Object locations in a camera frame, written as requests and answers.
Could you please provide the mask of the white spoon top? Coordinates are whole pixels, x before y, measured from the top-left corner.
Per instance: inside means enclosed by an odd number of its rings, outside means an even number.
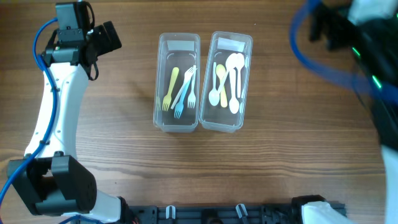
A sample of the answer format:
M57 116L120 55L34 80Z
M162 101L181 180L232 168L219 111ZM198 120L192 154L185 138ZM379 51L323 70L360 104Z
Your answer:
M232 53L227 59L226 59L226 73L223 76L222 80L220 81L220 85L218 87L218 93L221 93L221 89L224 87L225 81L227 79L227 76L229 75L229 72L231 69L236 68L236 53Z

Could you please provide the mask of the white spoon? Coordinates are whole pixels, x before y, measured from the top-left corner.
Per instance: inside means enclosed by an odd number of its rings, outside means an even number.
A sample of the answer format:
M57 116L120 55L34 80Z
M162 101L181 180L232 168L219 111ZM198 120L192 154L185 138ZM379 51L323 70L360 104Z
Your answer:
M223 76L222 80L220 81L220 85L218 87L218 93L221 93L221 89L224 87L225 81L227 79L227 76L229 75L229 72L231 69L236 68L236 53L232 53L227 59L226 59L226 73Z
M237 69L237 98L241 97L241 90L242 90L242 78L241 78L241 71L245 66L245 58L242 53L236 54L236 69Z
M213 88L209 92L208 99L209 102L212 106L217 106L219 101L220 101L220 94L218 93L218 90L216 88L216 62L213 63L213 73L212 73L212 79L213 79Z

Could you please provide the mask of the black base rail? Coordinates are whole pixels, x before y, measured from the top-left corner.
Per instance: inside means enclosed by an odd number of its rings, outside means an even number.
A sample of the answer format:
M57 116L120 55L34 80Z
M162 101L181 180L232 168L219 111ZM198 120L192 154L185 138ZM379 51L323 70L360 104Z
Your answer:
M133 206L134 223L142 224L290 224L303 223L299 209L289 203L225 207Z

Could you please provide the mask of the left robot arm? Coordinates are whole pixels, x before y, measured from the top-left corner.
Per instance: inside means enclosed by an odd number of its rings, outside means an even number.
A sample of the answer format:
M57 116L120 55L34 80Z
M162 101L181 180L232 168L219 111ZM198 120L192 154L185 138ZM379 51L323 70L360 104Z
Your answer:
M5 195L15 188L35 216L65 217L67 222L138 223L122 197L97 188L94 175L78 162L76 129L83 95L98 78L97 60L121 48L112 22L95 23L86 1L55 6L53 31L45 50L34 54L44 75L44 92L34 134L22 159L11 160Z

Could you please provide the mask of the left clear plastic container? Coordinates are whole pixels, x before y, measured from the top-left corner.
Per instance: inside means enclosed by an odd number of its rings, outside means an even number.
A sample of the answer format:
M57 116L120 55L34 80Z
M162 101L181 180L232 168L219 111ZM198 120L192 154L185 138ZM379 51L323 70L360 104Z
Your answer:
M194 108L188 108L188 96L191 87L188 87L180 119L174 118L174 109L171 108L179 89L183 84L184 73L192 66L197 66L195 81L196 102ZM179 68L175 82L172 100L168 111L162 111L162 102L169 88L172 69ZM192 33L163 33L159 37L157 54L157 74L154 97L154 126L168 133L190 133L198 124L198 102L200 87L200 36Z

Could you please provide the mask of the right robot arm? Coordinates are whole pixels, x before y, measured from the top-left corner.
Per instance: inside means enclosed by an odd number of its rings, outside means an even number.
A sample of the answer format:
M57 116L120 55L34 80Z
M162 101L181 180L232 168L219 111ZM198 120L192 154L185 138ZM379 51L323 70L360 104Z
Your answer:
M309 59L296 35L311 17L310 41L327 38L328 50L351 47L363 76L327 67ZM301 64L324 80L371 97L370 111L378 133L386 173L385 223L397 223L397 1L352 1L328 7L306 1L292 19L290 47Z

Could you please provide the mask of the clear plastic container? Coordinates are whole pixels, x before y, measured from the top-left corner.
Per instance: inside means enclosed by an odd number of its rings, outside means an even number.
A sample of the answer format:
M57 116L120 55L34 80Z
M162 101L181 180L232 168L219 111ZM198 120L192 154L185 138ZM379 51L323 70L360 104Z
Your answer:
M213 33L208 52L208 60L202 89L199 120L205 129L233 133L240 129L244 123L246 95L248 91L253 39L250 35L233 32L216 31ZM229 75L221 89L220 101L217 106L212 106L208 95L213 88L213 63L216 62L216 88L226 73L226 59L232 53L242 53L245 66L241 71L242 90L239 101L239 111L232 114L229 110L231 89Z
M184 73L192 66L197 66L195 81L196 102L194 108L188 108L188 96L191 87L188 87L180 119L174 118L174 109L171 108L179 89L183 84ZM169 88L172 69L179 68L175 82L172 100L168 111L162 111L162 102ZM198 124L198 102L200 87L200 36L192 33L163 33L159 37L157 54L157 74L154 97L154 126L168 133L190 133Z

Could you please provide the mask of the white plastic fork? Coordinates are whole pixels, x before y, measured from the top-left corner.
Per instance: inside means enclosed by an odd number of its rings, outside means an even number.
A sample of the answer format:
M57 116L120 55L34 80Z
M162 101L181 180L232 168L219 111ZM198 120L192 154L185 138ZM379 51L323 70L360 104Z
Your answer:
M181 96L181 94L182 94L182 91L183 91L185 85L191 80L191 78L192 78L192 76L193 76L193 74L194 74L194 72L195 72L196 70L197 70L197 66L194 65L194 66L190 67L190 68L184 73L183 84L182 84L181 88L179 89L179 91L178 91L178 93L177 93L177 96L176 96L175 99L174 99L174 102L173 102L172 105L171 105L171 108L172 108L172 109L175 108L175 105L177 104L178 99L180 98L180 96Z
M192 82L191 82L191 84L190 84L191 89L190 89L190 94L189 94L188 100L187 100L188 108L191 108L191 109L195 107L195 102L196 102L196 96L195 96L195 92L194 92L194 90L195 90L195 81L196 81L196 74L197 74L197 66L194 65L194 66L193 66Z

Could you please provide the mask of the pale blue plastic fork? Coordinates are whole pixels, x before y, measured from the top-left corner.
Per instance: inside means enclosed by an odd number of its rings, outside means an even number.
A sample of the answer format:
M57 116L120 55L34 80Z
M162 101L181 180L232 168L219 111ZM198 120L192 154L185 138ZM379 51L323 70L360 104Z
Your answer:
M184 109L183 102L184 102L185 96L186 96L186 94L187 94L188 87L190 86L190 82L191 82L191 81L189 81L189 82L184 86L183 91L182 91L182 94L181 94L181 96L180 96L180 98L179 98L179 101L178 101L178 103L177 103L176 106L175 106L175 109L174 109L174 118L175 118L175 119L180 119L180 117L181 117L181 115L182 115L182 111L183 111L183 109Z

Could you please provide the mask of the yellow plastic fork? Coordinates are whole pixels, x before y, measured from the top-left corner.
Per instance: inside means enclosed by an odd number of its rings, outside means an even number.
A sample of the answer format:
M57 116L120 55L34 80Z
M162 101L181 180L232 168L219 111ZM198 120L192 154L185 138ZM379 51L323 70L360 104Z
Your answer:
M169 88L168 88L167 94L164 96L164 99L162 102L162 111L168 111L170 108L170 102L172 100L172 92L173 92L173 88L174 88L175 82L178 77L178 73L179 73L179 68L174 67L172 69L172 74L170 77Z

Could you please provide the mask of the right clear plastic container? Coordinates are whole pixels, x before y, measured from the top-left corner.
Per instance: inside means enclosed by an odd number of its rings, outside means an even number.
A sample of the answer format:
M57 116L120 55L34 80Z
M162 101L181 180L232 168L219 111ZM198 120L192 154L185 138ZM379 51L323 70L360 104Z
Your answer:
M240 129L244 123L246 95L248 91L253 39L250 35L233 32L216 31L213 33L208 52L208 60L202 89L199 120L205 129L233 133ZM217 106L212 106L208 95L213 88L213 63L216 62L216 88L226 73L226 59L232 53L242 53L245 66L241 71L242 90L239 101L239 111L232 114L229 110L231 89L229 75L221 89L220 101Z

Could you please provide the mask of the cream spoon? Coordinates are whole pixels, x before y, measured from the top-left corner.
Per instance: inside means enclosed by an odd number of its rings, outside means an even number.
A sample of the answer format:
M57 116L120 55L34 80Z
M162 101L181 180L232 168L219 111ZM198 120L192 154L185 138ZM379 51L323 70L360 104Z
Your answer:
M232 114L236 114L239 111L239 101L236 97L236 71L231 69L229 72L229 83L231 89L231 99L229 101L229 110Z

